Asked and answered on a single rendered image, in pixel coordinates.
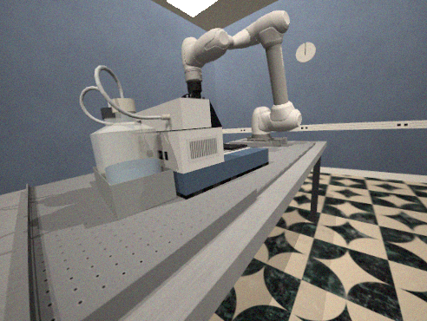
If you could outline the white curved hose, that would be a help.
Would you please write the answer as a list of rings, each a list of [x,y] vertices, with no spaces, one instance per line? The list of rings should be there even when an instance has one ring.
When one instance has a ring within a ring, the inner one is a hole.
[[[96,82],[96,86],[99,88],[99,90],[100,90],[100,92],[101,92],[101,94],[102,94],[102,96],[106,99],[106,101],[113,107],[113,108],[115,108],[116,110],[118,110],[119,112],[121,112],[122,114],[124,114],[124,115],[127,115],[127,116],[129,116],[129,117],[132,117],[132,118],[136,118],[136,119],[143,119],[143,120],[153,120],[153,119],[162,119],[162,116],[161,115],[158,115],[158,116],[142,116],[142,115],[134,115],[134,114],[131,114],[131,113],[129,113],[129,112],[127,112],[127,111],[125,111],[125,110],[123,110],[122,108],[120,108],[119,106],[117,106],[109,97],[108,97],[108,95],[107,95],[107,93],[105,92],[105,90],[103,89],[103,87],[102,87],[102,84],[101,84],[101,81],[100,81],[100,76],[99,76],[99,74],[100,74],[100,72],[101,72],[101,70],[105,70],[105,71],[107,71],[108,73],[110,73],[111,75],[112,75],[112,77],[114,78],[114,80],[115,80],[115,82],[116,82],[116,84],[117,84],[117,86],[118,86],[118,89],[119,89],[119,91],[120,91],[120,96],[121,96],[121,98],[124,98],[124,95],[123,95],[123,91],[122,91],[122,86],[121,86],[121,84],[120,84],[120,82],[119,82],[119,80],[118,80],[118,78],[117,78],[117,76],[114,74],[114,72],[111,70],[111,69],[109,69],[109,68],[107,68],[106,66],[101,66],[101,65],[99,65],[96,69],[95,69],[95,82]]]

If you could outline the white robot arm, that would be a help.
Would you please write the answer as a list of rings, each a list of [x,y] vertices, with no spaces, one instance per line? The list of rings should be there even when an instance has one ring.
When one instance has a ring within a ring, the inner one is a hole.
[[[256,108],[252,115],[250,141],[271,141],[271,132],[285,132],[297,128],[301,113],[288,102],[286,75],[281,43],[289,28],[288,14],[283,10],[270,12],[235,36],[223,29],[211,29],[198,40],[186,38],[181,47],[181,60],[186,82],[202,82],[201,68],[215,58],[222,57],[227,48],[244,49],[256,44],[266,48],[266,59],[273,93],[273,106]]]

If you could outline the white plastic bottle with liquid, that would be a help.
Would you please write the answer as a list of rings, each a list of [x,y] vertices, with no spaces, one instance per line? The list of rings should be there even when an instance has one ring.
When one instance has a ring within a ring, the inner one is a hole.
[[[127,112],[136,113],[134,99],[116,98],[112,101]],[[116,123],[96,134],[107,182],[113,185],[160,173],[155,128],[111,108]]]

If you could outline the clear bottle with black cap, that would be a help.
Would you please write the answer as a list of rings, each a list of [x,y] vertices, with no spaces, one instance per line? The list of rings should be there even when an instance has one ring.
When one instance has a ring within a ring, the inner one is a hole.
[[[101,132],[103,129],[115,124],[116,118],[115,118],[115,114],[112,114],[112,108],[101,108],[101,112],[102,112],[102,119],[104,119],[106,127],[97,130],[93,134],[90,134],[90,140],[91,140],[91,144],[92,144],[92,148],[95,156],[97,171],[100,174],[103,174],[104,167],[102,164],[102,157],[101,157],[101,152],[100,152],[96,134]]]

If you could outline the grey curved hose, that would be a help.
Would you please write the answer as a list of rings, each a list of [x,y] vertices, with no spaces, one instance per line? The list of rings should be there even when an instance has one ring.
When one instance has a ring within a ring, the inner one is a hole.
[[[94,86],[91,86],[91,87],[87,87],[87,88],[85,88],[83,91],[82,91],[82,93],[81,93],[81,95],[80,95],[80,104],[81,104],[81,107],[82,107],[82,110],[83,110],[83,112],[91,119],[91,120],[93,120],[93,121],[96,121],[96,122],[98,122],[98,123],[101,123],[101,124],[104,124],[105,125],[105,121],[100,121],[100,120],[98,120],[98,119],[96,119],[95,117],[93,117],[88,111],[87,111],[87,109],[84,107],[84,103],[83,103],[83,98],[84,98],[84,96],[85,96],[85,94],[88,92],[88,91],[90,91],[90,90],[97,90],[97,91],[99,91],[99,88],[98,87],[94,87]],[[108,103],[108,107],[109,108],[111,108],[111,105]]]

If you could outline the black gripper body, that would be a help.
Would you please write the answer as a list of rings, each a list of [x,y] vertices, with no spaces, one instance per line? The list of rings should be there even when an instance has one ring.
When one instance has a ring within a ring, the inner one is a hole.
[[[195,96],[200,96],[200,93],[202,92],[201,89],[201,82],[200,81],[191,81],[187,83],[187,91],[192,96],[192,98],[195,98]]]

